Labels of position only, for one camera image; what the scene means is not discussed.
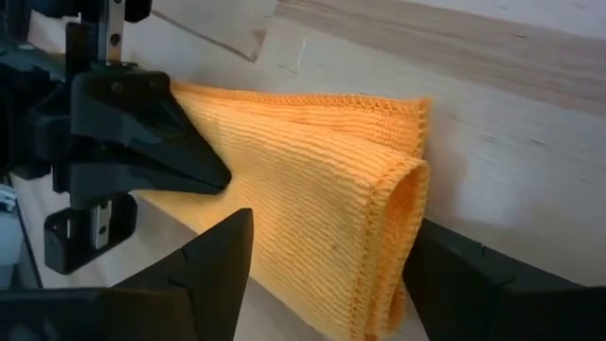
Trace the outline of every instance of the towel fold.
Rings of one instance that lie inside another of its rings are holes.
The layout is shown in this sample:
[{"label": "towel fold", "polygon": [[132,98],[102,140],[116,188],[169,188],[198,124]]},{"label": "towel fold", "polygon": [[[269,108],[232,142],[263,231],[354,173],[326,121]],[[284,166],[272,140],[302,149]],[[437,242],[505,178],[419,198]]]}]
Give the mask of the towel fold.
[{"label": "towel fold", "polygon": [[392,333],[425,207],[429,101],[268,95],[177,84],[232,171],[218,196],[142,191],[198,233],[251,207],[251,276],[338,340]]}]

